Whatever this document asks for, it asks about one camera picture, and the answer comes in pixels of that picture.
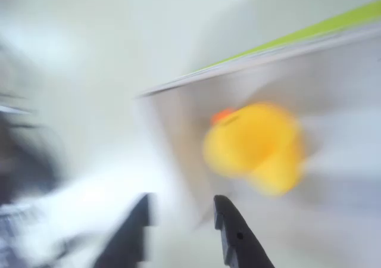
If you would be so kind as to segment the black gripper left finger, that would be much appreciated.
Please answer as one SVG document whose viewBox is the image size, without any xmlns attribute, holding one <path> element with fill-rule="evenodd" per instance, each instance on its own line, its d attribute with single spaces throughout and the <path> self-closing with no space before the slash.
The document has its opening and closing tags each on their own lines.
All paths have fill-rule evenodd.
<svg viewBox="0 0 381 268">
<path fill-rule="evenodd" d="M 151 193 L 141 199 L 112 233 L 93 267 L 138 267 L 145 258 L 145 229 L 152 226 Z"/>
</svg>

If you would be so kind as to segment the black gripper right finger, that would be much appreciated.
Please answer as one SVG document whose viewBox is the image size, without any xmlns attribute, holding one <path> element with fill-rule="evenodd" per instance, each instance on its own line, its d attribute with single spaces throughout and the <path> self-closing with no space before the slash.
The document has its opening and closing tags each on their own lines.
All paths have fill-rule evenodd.
<svg viewBox="0 0 381 268">
<path fill-rule="evenodd" d="M 221 233 L 223 261 L 226 266 L 274 267 L 239 210 L 224 195 L 214 196 L 214 226 Z"/>
</svg>

